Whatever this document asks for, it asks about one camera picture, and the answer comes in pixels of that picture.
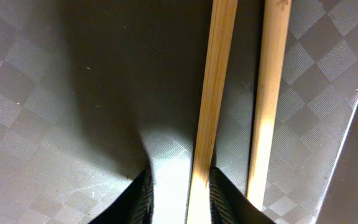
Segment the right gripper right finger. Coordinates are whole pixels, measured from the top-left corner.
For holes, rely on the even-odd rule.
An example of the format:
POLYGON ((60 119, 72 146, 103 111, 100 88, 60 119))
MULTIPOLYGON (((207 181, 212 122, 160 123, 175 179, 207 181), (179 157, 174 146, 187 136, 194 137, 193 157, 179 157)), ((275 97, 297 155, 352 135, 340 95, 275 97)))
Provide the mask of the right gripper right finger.
POLYGON ((274 224, 217 167, 210 170, 209 190, 211 223, 274 224))

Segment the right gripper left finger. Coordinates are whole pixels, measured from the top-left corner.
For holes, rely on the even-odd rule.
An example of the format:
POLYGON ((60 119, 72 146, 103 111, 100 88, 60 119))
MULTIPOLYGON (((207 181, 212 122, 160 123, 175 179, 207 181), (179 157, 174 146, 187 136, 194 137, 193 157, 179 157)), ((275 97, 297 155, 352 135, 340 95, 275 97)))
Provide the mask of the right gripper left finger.
POLYGON ((154 184, 150 169, 144 169, 122 194, 89 224, 151 224, 154 184))

